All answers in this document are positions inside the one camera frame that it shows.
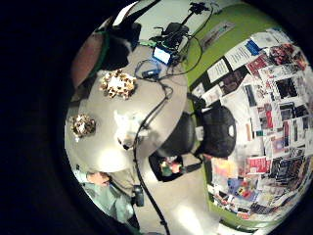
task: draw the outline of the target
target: chair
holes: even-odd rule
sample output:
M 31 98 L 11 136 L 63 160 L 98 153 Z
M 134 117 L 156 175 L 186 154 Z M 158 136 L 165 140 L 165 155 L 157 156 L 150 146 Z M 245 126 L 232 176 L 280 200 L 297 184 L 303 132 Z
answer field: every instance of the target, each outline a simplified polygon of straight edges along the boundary
M 183 36 L 189 31 L 189 28 L 180 23 L 170 23 L 166 30 L 163 27 L 156 26 L 154 28 L 160 28 L 161 33 L 158 36 L 151 37 L 150 40 L 154 42 L 166 41 L 166 46 L 169 48 L 176 48 L 183 40 Z
M 192 172 L 201 167 L 202 159 L 200 154 L 208 154 L 217 158 L 227 158 L 235 148 L 236 126 L 231 112 L 219 103 L 210 107 L 209 110 L 202 112 L 204 102 L 197 97 L 189 98 L 195 103 L 196 111 L 193 114 L 183 113 L 176 127 L 166 141 L 149 156 L 149 163 L 156 179 L 159 181 L 171 181 L 184 173 Z M 195 122 L 193 115 L 196 116 L 199 125 L 203 126 L 203 140 L 197 149 L 192 152 L 196 143 Z M 193 154 L 200 162 L 184 166 L 181 155 Z M 168 157 L 176 156 L 176 160 L 183 167 L 180 172 L 169 176 L 162 175 L 160 164 Z

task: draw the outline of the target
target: wire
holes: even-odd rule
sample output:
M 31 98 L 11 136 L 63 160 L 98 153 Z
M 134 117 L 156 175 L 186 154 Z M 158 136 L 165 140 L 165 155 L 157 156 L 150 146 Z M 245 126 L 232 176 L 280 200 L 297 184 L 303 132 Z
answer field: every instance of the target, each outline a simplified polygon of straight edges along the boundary
M 147 60 L 138 62 L 137 66 L 136 66 L 136 68 L 135 68 L 134 75 L 135 75 L 138 79 L 143 79 L 143 80 L 147 80 L 147 81 L 150 81 L 150 82 L 156 82 L 156 81 L 157 81 L 156 78 L 144 78 L 144 77 L 142 77 L 141 75 L 138 74 L 139 69 L 140 69 L 141 66 L 142 66 L 144 63 L 146 63 L 146 62 L 153 63 L 154 65 L 156 65 L 156 69 L 157 69 L 158 71 L 160 71 L 160 66 L 159 66 L 159 64 L 158 64 L 157 61 L 152 60 L 152 59 L 147 59 Z
M 147 188 L 145 181 L 142 177 L 142 174 L 140 172 L 139 166 L 138 166 L 138 160 L 137 160 L 137 144 L 139 141 L 139 132 L 141 131 L 141 129 L 146 125 L 146 123 L 148 123 L 148 119 L 163 105 L 165 104 L 165 102 L 167 100 L 169 100 L 173 94 L 173 88 L 163 84 L 161 81 L 157 81 L 157 83 L 161 86 L 163 92 L 164 92 L 164 98 L 146 115 L 146 117 L 144 118 L 144 120 L 141 122 L 137 132 L 136 132 L 136 136 L 134 139 L 134 143 L 133 143 L 133 156 L 134 156 L 134 163 L 135 163 L 135 167 L 136 167 L 136 171 L 137 171 L 137 175 L 138 175 L 138 179 L 140 181 L 141 186 L 143 187 L 144 191 L 146 192 L 149 200 L 151 201 L 152 205 L 154 206 L 156 213 L 158 215 L 158 217 L 160 218 L 160 224 L 164 226 L 164 229 L 166 231 L 166 235 L 170 235 L 168 226 L 167 226 L 167 222 L 162 214 L 162 212 L 160 211 L 157 202 L 155 201 L 155 199 L 153 198 L 153 196 L 151 195 L 151 193 L 149 192 L 149 189 Z
M 216 7 L 219 7 L 219 5 L 217 3 L 210 3 L 209 6 L 210 6 L 210 11 L 209 11 L 209 15 L 207 17 L 207 19 L 205 20 L 204 24 L 198 28 L 195 32 L 194 32 L 194 35 L 196 35 L 198 32 L 200 32 L 201 30 L 203 30 L 203 28 L 206 26 L 206 24 L 208 23 L 209 19 L 211 18 L 212 14 L 213 14 L 213 6 L 216 6 Z
M 161 76 L 161 77 L 159 78 L 159 80 L 164 80 L 164 79 L 169 78 L 170 76 L 173 76 L 173 75 L 182 75 L 182 74 L 186 74 L 186 73 L 188 73 L 188 72 L 194 70 L 195 67 L 199 64 L 199 62 L 200 62 L 200 60 L 201 60 L 201 58 L 202 58 L 202 55 L 203 55 L 203 49 L 202 49 L 202 47 L 201 47 L 200 41 L 199 41 L 194 35 L 190 38 L 190 40 L 191 40 L 192 38 L 195 38 L 195 39 L 197 40 L 198 45 L 199 45 L 199 48 L 200 48 L 200 55 L 199 55 L 199 57 L 198 57 L 196 63 L 195 63 L 190 69 L 188 69 L 188 70 L 186 70 L 186 71 L 183 71 L 183 72 L 179 72 L 179 73 L 168 73 L 168 69 L 167 69 L 167 70 L 166 70 L 166 75 Z
M 180 72 L 180 73 L 167 73 L 168 70 L 166 70 L 166 75 L 163 76 L 163 77 L 160 77 L 159 79 L 166 79 L 166 78 L 168 78 L 168 77 L 171 76 L 171 75 L 182 75 L 182 74 L 186 74 L 186 73 L 192 71 L 192 70 L 199 64 L 199 62 L 200 62 L 200 60 L 201 60 L 201 57 L 202 57 L 202 54 L 203 54 L 203 49 L 202 49 L 202 47 L 201 47 L 200 41 L 196 38 L 196 34 L 199 33 L 201 30 L 203 30 L 203 28 L 206 26 L 206 24 L 207 24 L 208 21 L 210 20 L 212 14 L 213 14 L 213 10 L 214 10 L 214 9 L 213 9 L 213 5 L 219 7 L 219 5 L 216 4 L 216 3 L 210 3 L 209 5 L 210 5 L 210 12 L 209 12 L 209 15 L 208 15 L 207 19 L 205 20 L 204 24 L 194 32 L 194 34 L 188 39 L 188 41 L 187 41 L 187 43 L 186 43 L 186 48 L 187 48 L 187 51 L 188 51 L 188 49 L 189 49 L 189 47 L 190 47 L 191 40 L 192 40 L 193 38 L 195 38 L 195 39 L 197 40 L 197 42 L 198 42 L 198 44 L 199 44 L 199 47 L 200 47 L 200 49 L 201 49 L 201 54 L 200 54 L 200 56 L 199 56 L 197 62 L 196 62 L 189 70 L 184 71 L 184 72 Z

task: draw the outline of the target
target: person's arm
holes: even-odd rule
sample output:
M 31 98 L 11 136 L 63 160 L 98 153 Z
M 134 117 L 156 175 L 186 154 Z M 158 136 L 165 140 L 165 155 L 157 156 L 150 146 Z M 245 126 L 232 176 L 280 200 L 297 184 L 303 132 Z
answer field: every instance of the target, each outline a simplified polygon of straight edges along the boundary
M 73 173 L 79 183 L 93 183 L 99 186 L 109 185 L 110 178 L 104 172 L 85 173 L 75 169 Z
M 89 183 L 86 172 L 81 172 L 79 169 L 75 169 L 73 173 L 79 183 Z

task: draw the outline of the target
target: round table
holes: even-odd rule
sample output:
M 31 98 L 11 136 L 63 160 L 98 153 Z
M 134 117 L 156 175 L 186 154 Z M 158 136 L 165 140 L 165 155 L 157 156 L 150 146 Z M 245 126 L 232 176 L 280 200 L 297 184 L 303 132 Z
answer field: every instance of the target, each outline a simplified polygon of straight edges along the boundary
M 138 62 L 151 59 L 152 53 L 152 48 L 138 46 L 128 56 L 129 65 L 122 69 L 123 72 L 134 76 Z M 161 67 L 160 75 L 164 75 L 167 66 L 161 63 L 159 66 Z M 153 64 L 145 63 L 139 73 L 141 75 L 141 71 L 154 68 Z M 94 82 L 85 109 L 79 108 L 80 114 L 87 113 L 97 122 L 96 131 L 93 134 L 76 142 L 67 120 L 66 131 L 69 141 L 66 142 L 66 148 L 71 148 L 79 160 L 88 165 L 90 170 L 115 172 L 133 165 L 132 150 L 122 149 L 114 140 L 117 125 L 113 113 L 115 110 L 122 115 L 136 112 L 145 117 L 164 97 L 164 93 L 157 83 L 142 79 L 137 79 L 136 83 L 137 88 L 134 94 L 128 100 L 123 100 L 118 96 L 114 98 L 105 96 L 104 92 L 99 90 L 99 81 Z M 173 88 L 173 94 L 150 122 L 150 133 L 137 148 L 138 159 L 147 158 L 166 140 L 186 105 L 187 78 L 185 75 L 171 76 L 163 83 Z

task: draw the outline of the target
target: light blue shirt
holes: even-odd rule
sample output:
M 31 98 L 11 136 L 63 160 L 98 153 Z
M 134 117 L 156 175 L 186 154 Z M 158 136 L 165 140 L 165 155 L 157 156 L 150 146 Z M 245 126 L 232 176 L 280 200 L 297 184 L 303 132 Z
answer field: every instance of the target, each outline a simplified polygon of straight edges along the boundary
M 84 191 L 101 211 L 121 223 L 127 223 L 127 219 L 134 214 L 128 195 L 121 193 L 112 185 L 99 186 L 89 183 L 85 172 L 76 169 L 73 173 L 79 183 L 84 183 L 82 186 Z

